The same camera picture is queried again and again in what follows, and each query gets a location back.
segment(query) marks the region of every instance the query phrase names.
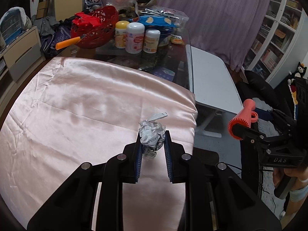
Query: white lid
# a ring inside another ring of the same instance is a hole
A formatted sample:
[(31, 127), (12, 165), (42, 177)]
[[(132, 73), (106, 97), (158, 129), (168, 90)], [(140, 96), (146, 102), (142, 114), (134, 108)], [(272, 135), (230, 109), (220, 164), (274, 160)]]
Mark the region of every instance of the white lid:
[(149, 36), (149, 37), (154, 37), (154, 38), (156, 38), (156, 37), (159, 37), (160, 35), (161, 35), (161, 32), (159, 31), (159, 30), (157, 30), (157, 29), (147, 29), (146, 31), (145, 31), (145, 34), (147, 35), (147, 36)]
[(140, 22), (131, 22), (130, 24), (127, 25), (126, 31), (139, 34), (139, 33), (144, 33), (145, 27), (142, 23)]

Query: black handle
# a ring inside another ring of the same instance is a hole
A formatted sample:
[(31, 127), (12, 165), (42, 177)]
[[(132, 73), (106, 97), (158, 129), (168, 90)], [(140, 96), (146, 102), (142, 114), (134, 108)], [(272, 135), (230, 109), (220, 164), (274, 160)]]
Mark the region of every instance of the black handle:
[(285, 199), (288, 192), (296, 181), (296, 177), (289, 177), (284, 175), (277, 188), (274, 190), (274, 195), (279, 199)]

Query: drawer handle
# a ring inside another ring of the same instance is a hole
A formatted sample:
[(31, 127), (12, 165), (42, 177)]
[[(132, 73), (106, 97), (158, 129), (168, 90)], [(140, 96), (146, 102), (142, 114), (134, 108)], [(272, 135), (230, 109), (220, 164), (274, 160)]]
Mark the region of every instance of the drawer handle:
[(29, 52), (29, 50), (31, 50), (32, 49), (32, 47), (30, 47), (30, 48), (28, 48), (20, 57), (18, 57), (18, 59), (15, 61), (15, 63), (16, 62), (18, 62), (25, 54), (27, 54), (28, 52)]

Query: gray drawer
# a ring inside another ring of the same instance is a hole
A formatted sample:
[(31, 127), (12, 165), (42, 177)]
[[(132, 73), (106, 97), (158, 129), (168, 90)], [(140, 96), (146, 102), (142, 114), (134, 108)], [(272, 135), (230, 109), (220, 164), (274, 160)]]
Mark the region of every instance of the gray drawer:
[(28, 49), (16, 62), (11, 66), (9, 72), (16, 82), (23, 73), (41, 57), (40, 46), (35, 44), (33, 47)]

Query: pink satin cloth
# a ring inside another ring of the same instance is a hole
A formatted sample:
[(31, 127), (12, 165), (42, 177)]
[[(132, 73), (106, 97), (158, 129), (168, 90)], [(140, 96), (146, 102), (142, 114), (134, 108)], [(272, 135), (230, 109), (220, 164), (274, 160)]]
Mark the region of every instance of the pink satin cloth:
[[(93, 165), (136, 141), (153, 113), (174, 142), (192, 152), (194, 94), (151, 74), (82, 58), (52, 59), (27, 85), (0, 131), (0, 193), (27, 226), (83, 162)], [(125, 231), (176, 230), (185, 185), (169, 182), (164, 149), (143, 160), (137, 184), (123, 185)]]

